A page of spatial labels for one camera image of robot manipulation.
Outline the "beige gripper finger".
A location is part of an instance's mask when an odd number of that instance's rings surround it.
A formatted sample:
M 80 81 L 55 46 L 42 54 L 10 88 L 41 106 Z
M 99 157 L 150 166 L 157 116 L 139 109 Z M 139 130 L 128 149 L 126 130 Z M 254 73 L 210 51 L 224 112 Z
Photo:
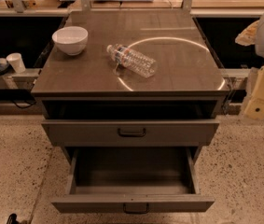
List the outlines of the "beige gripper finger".
M 257 26 L 259 21 L 254 21 L 248 25 L 241 33 L 235 38 L 235 43 L 241 46 L 251 46 L 256 42 Z

